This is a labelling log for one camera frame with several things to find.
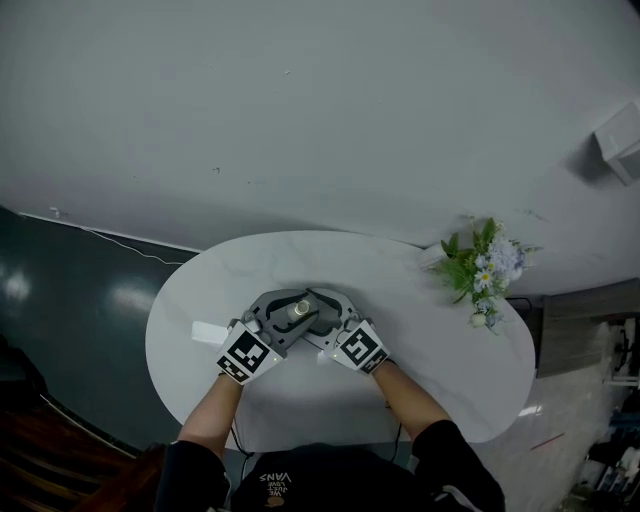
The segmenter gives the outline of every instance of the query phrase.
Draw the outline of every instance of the person's left arm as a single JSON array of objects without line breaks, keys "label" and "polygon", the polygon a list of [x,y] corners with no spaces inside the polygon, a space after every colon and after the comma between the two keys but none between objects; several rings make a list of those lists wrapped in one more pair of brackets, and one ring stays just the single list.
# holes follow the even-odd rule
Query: person's left arm
[{"label": "person's left arm", "polygon": [[205,512],[224,504],[229,482],[222,456],[242,386],[222,374],[187,418],[167,450],[157,512]]}]

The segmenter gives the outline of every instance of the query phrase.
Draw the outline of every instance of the dark green floor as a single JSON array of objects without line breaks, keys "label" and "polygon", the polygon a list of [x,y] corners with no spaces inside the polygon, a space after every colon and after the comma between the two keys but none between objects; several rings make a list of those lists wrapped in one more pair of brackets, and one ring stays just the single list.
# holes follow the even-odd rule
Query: dark green floor
[{"label": "dark green floor", "polygon": [[[194,256],[118,240],[166,261]],[[180,425],[151,383],[144,345],[153,300],[177,268],[0,208],[0,332],[24,350],[49,393],[85,421],[138,449],[170,442]],[[409,446],[401,445],[396,460],[406,463]],[[393,454],[392,443],[370,448]],[[225,454],[232,478],[241,463],[239,453]]]}]

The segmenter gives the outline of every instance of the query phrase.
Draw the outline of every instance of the floor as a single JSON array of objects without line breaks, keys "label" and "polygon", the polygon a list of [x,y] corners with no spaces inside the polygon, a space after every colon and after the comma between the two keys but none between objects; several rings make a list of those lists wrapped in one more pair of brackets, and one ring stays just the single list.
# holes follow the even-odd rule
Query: floor
[{"label": "floor", "polygon": [[[171,261],[193,257],[126,243]],[[72,412],[138,449],[169,442],[179,424],[153,388],[144,340],[153,299],[176,268],[91,233],[0,209],[0,332],[27,353],[51,395]],[[603,332],[609,347],[614,335]],[[513,426],[473,446],[502,485],[509,511],[552,511],[571,488],[625,396],[602,385],[606,365],[534,381]],[[371,449],[391,458],[394,446]],[[396,462],[406,464],[409,451],[401,443]],[[225,455],[236,482],[243,460],[237,452]]]}]

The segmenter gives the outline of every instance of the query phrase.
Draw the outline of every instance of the marble tabletop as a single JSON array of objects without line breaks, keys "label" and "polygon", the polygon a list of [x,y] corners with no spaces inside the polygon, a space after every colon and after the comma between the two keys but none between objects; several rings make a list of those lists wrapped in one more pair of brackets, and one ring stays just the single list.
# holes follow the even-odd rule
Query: marble tabletop
[{"label": "marble tabletop", "polygon": [[[179,268],[147,324],[147,364],[167,409],[184,423],[218,375],[215,346],[191,339],[194,321],[226,326],[262,293],[326,287],[371,317],[392,358],[449,412],[469,442],[516,419],[534,377],[529,330],[505,301],[497,334],[468,323],[469,304],[418,267],[420,249],[351,233],[295,231],[217,245]],[[318,358],[299,340],[286,361],[245,386],[236,415],[244,448],[393,441],[398,424],[375,382]],[[233,439],[227,447],[236,449]]]}]

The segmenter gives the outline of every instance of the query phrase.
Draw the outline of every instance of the white vase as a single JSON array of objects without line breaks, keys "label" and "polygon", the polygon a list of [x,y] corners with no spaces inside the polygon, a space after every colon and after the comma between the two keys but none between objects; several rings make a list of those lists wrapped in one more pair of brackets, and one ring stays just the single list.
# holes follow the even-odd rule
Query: white vase
[{"label": "white vase", "polygon": [[429,270],[430,268],[433,268],[436,263],[446,257],[447,253],[442,249],[442,244],[433,244],[420,253],[418,256],[418,266],[422,270]]}]

